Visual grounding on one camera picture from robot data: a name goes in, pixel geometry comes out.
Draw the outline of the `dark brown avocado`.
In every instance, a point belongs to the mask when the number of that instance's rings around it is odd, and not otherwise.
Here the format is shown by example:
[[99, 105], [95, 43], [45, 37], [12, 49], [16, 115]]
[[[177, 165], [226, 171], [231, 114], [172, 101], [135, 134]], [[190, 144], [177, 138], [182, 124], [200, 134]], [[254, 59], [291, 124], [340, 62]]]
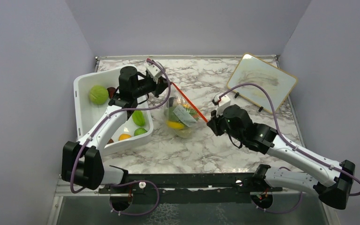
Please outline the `dark brown avocado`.
[[177, 97], [170, 97], [168, 99], [168, 107], [173, 107], [178, 105], [178, 98]]

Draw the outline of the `green leafy vegetable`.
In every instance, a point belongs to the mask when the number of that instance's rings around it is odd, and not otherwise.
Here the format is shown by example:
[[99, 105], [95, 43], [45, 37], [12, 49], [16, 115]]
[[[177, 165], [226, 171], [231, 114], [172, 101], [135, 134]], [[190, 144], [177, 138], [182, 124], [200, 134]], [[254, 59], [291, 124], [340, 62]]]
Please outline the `green leafy vegetable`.
[[199, 120], [199, 114], [188, 103], [184, 103], [178, 99], [178, 105], [168, 107], [165, 114], [170, 121], [181, 122], [186, 126], [192, 126]]

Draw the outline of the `clear zip bag orange zipper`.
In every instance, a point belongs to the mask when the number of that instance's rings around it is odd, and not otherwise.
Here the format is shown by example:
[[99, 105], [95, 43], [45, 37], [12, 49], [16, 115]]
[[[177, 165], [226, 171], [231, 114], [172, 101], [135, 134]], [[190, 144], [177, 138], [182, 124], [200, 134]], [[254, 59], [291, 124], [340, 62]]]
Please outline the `clear zip bag orange zipper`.
[[163, 120], [177, 136], [191, 138], [208, 120], [196, 105], [171, 82], [171, 93], [163, 106]]

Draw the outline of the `yellow banana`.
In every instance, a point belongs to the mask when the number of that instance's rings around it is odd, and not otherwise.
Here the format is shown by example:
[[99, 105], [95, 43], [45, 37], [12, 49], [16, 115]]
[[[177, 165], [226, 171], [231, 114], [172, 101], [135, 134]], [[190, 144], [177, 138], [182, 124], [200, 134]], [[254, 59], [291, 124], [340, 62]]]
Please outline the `yellow banana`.
[[184, 129], [186, 126], [181, 122], [175, 122], [175, 121], [166, 121], [166, 125], [171, 129]]

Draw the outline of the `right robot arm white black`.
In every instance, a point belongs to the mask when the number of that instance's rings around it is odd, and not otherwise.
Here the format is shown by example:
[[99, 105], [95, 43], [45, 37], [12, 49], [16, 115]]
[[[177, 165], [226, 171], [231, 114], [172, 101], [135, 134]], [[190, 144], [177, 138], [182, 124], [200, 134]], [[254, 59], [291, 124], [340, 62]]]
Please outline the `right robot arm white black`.
[[216, 136], [226, 134], [230, 141], [239, 141], [238, 148], [267, 154], [301, 169], [301, 172], [282, 172], [276, 167], [260, 165], [251, 179], [256, 190], [290, 188], [316, 195], [332, 208], [346, 208], [355, 173], [352, 161], [338, 162], [317, 155], [280, 135], [276, 129], [254, 123], [247, 111], [238, 105], [220, 112], [213, 110], [207, 126]]

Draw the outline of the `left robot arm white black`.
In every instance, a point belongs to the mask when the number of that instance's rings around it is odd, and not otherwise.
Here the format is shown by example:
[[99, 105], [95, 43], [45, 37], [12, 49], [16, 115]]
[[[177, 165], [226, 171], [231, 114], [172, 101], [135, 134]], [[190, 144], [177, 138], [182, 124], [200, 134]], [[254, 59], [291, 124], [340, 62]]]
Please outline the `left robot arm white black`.
[[162, 65], [149, 62], [146, 74], [133, 66], [120, 69], [119, 85], [99, 121], [77, 142], [68, 141], [63, 147], [61, 176], [69, 182], [76, 194], [85, 188], [94, 190], [110, 184], [116, 192], [128, 188], [128, 171], [102, 162], [101, 150], [117, 129], [137, 110], [138, 98], [149, 93], [158, 97], [165, 90], [171, 91], [168, 75]]

